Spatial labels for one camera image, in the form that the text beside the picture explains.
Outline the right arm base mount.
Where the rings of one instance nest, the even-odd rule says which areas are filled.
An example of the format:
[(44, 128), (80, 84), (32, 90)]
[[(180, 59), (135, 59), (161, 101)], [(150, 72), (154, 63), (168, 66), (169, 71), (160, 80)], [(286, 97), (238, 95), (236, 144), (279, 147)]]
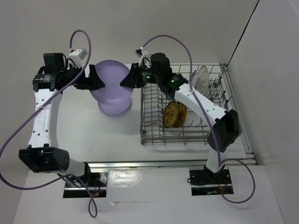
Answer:
[(190, 170), (187, 182), (191, 185), (192, 196), (234, 194), (229, 169), (225, 168), (217, 177), (208, 179), (204, 169)]

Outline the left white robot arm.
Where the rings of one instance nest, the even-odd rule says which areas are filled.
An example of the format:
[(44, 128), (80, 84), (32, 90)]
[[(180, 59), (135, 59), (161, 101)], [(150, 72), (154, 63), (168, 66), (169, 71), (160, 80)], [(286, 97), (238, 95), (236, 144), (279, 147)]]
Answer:
[(83, 60), (85, 49), (72, 50), (68, 57), (62, 53), (45, 53), (45, 65), (35, 75), (32, 84), (36, 99), (33, 130), (26, 149), (19, 150), (20, 160), (34, 173), (61, 173), (75, 175), (81, 186), (92, 182), (90, 167), (86, 162), (70, 158), (66, 150), (58, 147), (57, 118), (67, 84), (80, 90), (96, 90), (104, 87), (90, 65), (90, 75), (85, 76)]

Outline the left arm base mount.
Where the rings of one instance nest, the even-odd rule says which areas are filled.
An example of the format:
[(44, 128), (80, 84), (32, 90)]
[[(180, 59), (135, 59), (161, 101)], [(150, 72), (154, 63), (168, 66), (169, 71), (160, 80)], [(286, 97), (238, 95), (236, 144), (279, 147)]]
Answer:
[[(107, 171), (90, 173), (88, 179), (80, 177), (95, 198), (104, 198), (107, 195)], [(89, 198), (84, 185), (74, 177), (66, 178), (63, 198)]]

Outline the white plate with rings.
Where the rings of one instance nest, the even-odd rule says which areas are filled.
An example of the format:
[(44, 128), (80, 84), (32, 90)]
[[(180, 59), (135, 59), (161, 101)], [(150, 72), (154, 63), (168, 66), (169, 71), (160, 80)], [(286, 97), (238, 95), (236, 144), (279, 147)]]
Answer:
[(205, 95), (209, 87), (209, 71), (206, 66), (202, 66), (197, 72), (195, 89)]

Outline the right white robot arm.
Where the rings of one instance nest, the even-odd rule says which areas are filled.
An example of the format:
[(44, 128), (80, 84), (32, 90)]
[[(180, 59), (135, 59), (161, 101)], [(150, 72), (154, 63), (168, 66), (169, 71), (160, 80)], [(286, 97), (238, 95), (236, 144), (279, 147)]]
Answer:
[(131, 65), (129, 74), (120, 85), (137, 89), (146, 84), (156, 84), (165, 95), (183, 103), (207, 122), (210, 127), (207, 142), (211, 150), (204, 165), (204, 178), (209, 183), (216, 182), (224, 170), (228, 146), (240, 135), (238, 113), (216, 105), (194, 89), (191, 81), (174, 73), (164, 53), (150, 55), (140, 48), (136, 54), (139, 62)]

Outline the purple plastic plate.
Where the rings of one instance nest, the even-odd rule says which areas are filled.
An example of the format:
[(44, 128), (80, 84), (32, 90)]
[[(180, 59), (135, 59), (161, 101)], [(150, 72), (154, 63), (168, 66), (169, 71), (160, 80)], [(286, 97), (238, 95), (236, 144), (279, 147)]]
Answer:
[(130, 69), (116, 60), (104, 60), (95, 64), (98, 78), (105, 87), (90, 91), (91, 95), (104, 104), (120, 104), (131, 98), (133, 89), (120, 86), (121, 81), (129, 74)]
[(116, 116), (124, 113), (131, 105), (131, 98), (126, 99), (121, 103), (101, 103), (98, 102), (98, 107), (101, 112), (107, 116)]

